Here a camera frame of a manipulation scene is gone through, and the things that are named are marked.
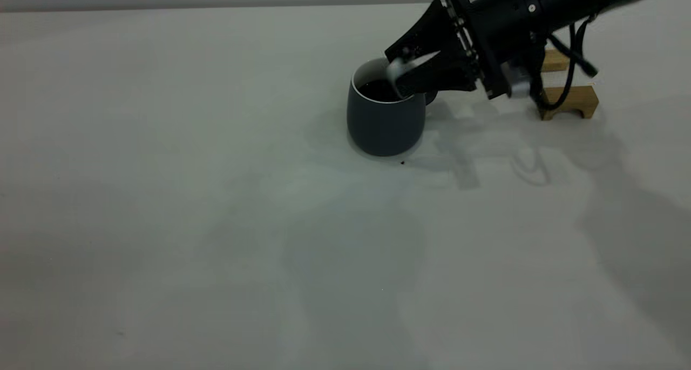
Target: dark liquid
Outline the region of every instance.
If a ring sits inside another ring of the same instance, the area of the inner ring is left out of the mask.
[[[358,88],[363,96],[378,102],[392,103],[400,99],[391,84],[385,79],[373,80]]]

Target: mug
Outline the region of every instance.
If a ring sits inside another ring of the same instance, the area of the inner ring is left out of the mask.
[[[386,58],[360,66],[350,80],[348,92],[348,132],[362,151],[373,156],[395,156],[411,149],[425,127],[425,107],[437,96],[410,95],[397,102],[372,100],[358,90],[374,80],[387,79]]]

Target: wire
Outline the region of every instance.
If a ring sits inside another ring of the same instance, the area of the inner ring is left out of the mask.
[[[562,92],[557,102],[555,102],[554,104],[549,104],[548,102],[545,102],[545,100],[543,100],[542,92],[545,91],[544,88],[542,89],[540,95],[534,98],[535,102],[538,104],[538,107],[540,107],[541,109],[544,109],[545,111],[555,111],[564,104],[568,97],[568,94],[571,92],[571,87],[573,84],[573,74],[575,73],[575,65],[580,65],[585,74],[589,75],[590,77],[594,77],[598,74],[597,68],[590,64],[590,62],[585,60],[582,56],[583,40],[585,39],[585,29],[589,23],[592,23],[595,20],[595,18],[596,16],[594,15],[590,16],[590,18],[585,20],[585,22],[583,22],[580,28],[578,28],[578,32],[575,30],[575,23],[572,23],[570,26],[568,26],[568,34],[570,35],[571,41],[570,49],[568,49],[563,43],[561,43],[561,41],[557,39],[554,35],[549,35],[547,37],[549,40],[551,40],[552,44],[554,45],[554,47],[557,48],[557,50],[571,58],[571,62],[568,65],[568,77],[566,79],[566,84],[564,85],[564,91]]]

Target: wooden block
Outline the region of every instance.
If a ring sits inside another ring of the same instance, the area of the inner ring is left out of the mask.
[[[545,50],[543,72],[563,72],[568,70],[571,60],[557,50]]]
[[[561,88],[545,88],[543,99],[553,104],[557,102],[563,91]],[[598,104],[600,104],[600,99],[592,86],[575,86],[571,88],[566,101],[559,109],[555,111],[540,109],[539,111],[543,120],[551,120],[556,114],[565,111],[576,111],[584,119],[592,119]]]

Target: white table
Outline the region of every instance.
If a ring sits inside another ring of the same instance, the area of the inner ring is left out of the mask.
[[[590,27],[593,121],[443,93],[369,158],[425,6],[0,15],[0,368],[688,368],[691,0]]]

